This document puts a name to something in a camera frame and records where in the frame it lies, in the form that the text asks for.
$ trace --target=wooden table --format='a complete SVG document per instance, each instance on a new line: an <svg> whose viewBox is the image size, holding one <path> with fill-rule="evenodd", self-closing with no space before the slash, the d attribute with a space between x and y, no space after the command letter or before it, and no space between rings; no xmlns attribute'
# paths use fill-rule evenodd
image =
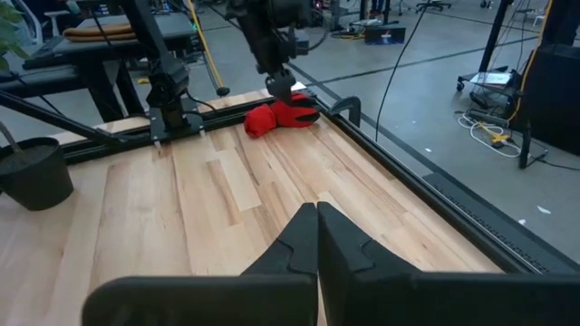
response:
<svg viewBox="0 0 580 326"><path fill-rule="evenodd" d="M326 119L261 139L237 125L70 171L75 192L52 209L0 197L0 324L78 325L88 293L124 275L239 274L302 203L319 200L421 270L500 272Z"/></svg>

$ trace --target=potted plant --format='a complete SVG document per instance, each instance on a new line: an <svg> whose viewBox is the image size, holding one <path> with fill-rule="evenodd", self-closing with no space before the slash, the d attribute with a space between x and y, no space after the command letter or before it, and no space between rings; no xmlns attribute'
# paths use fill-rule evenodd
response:
<svg viewBox="0 0 580 326"><path fill-rule="evenodd" d="M0 189L29 210L56 206L73 192L73 183L58 140L34 138L16 142L0 120L9 145L0 149Z"/></svg>
<svg viewBox="0 0 580 326"><path fill-rule="evenodd" d="M14 24L22 22L22 15L11 5L0 0L0 72L9 70L8 61L4 57L6 53L27 59L28 54L22 50L18 43L16 27Z"/></svg>

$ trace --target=green leaf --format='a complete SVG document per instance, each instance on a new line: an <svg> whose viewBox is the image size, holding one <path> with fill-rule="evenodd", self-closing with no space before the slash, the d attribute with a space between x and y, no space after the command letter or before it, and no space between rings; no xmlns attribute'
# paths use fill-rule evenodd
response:
<svg viewBox="0 0 580 326"><path fill-rule="evenodd" d="M18 42L15 27L2 19L0 19L0 40L4 40L7 43Z"/></svg>
<svg viewBox="0 0 580 326"><path fill-rule="evenodd" d="M0 57L0 71L7 72L8 70L10 70L8 61L4 57Z"/></svg>
<svg viewBox="0 0 580 326"><path fill-rule="evenodd" d="M23 20L21 13L6 3L0 3L0 17L10 23L20 23Z"/></svg>
<svg viewBox="0 0 580 326"><path fill-rule="evenodd" d="M8 49L12 51L14 54L18 55L22 59L28 59L30 56L26 53L18 44L12 43L8 44Z"/></svg>

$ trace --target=table leg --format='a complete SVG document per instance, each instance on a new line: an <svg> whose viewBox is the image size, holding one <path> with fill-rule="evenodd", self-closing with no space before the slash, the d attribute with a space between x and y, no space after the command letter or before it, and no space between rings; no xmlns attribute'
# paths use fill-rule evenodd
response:
<svg viewBox="0 0 580 326"><path fill-rule="evenodd" d="M135 91L135 87L133 87L133 80L129 75L129 70L127 69L125 61L121 62L119 72L117 73L117 87L119 88L119 93L125 103L127 114L145 114L139 96Z"/></svg>
<svg viewBox="0 0 580 326"><path fill-rule="evenodd" d="M113 91L110 66L105 67L103 62L77 62L77 69L81 78L91 93L92 100L97 106L104 122L124 118L122 106Z"/></svg>

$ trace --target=yellow cable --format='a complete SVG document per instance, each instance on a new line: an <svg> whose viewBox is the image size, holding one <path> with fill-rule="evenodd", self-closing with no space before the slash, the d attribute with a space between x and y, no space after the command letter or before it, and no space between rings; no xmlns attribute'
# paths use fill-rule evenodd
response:
<svg viewBox="0 0 580 326"><path fill-rule="evenodd" d="M189 11L191 12L191 18L193 18L193 21L196 23L196 26L198 27L199 39L201 40L201 43L203 44L204 50L208 54L209 68L211 69L214 76L216 77L217 85L219 87L224 87L224 83L221 82L221 78L219 77L218 69L216 68L216 65L214 64L214 60L211 57L211 53L209 52L209 47L208 47L208 44L206 43L206 38L203 36L203 33L201 32L201 26L199 25L198 15L196 14L196 7L193 5L191 0L188 0L188 3L189 3Z"/></svg>
<svg viewBox="0 0 580 326"><path fill-rule="evenodd" d="M491 129L489 129L488 127L486 127L486 126L485 126L483 123L481 123L481 122L479 123L479 126L480 126L480 127L483 129L483 130L485 130L485 131L486 131L486 132L487 132L489 135L491 135L491 136L502 136L502 134L500 134L500 133L496 133L496 132L494 132L494 131L491 131Z"/></svg>
<svg viewBox="0 0 580 326"><path fill-rule="evenodd" d="M542 30L540 32L540 36L538 38L538 46L542 43L542 39L544 38L544 29L546 29L546 22L549 19L550 16L550 9L552 9L552 3L554 2L554 0L550 0L547 4L547 9L546 9L546 14L544 14L544 22L542 23ZM534 48L534 50L532 51L532 55L529 58L529 62L527 63L527 67L526 67L526 71L524 72L524 75L522 76L522 85L519 88L519 91L524 92L524 89L526 88L526 81L527 81L527 75L529 74L529 69L532 66L532 64L534 63L534 59L536 59L536 53L537 53L537 47ZM517 112L519 111L519 107L522 104L522 98L519 97L517 99L517 106L516 109L514 110L514 113L511 114L511 117L509 117L507 119L507 121L512 121L516 116L517 116Z"/></svg>

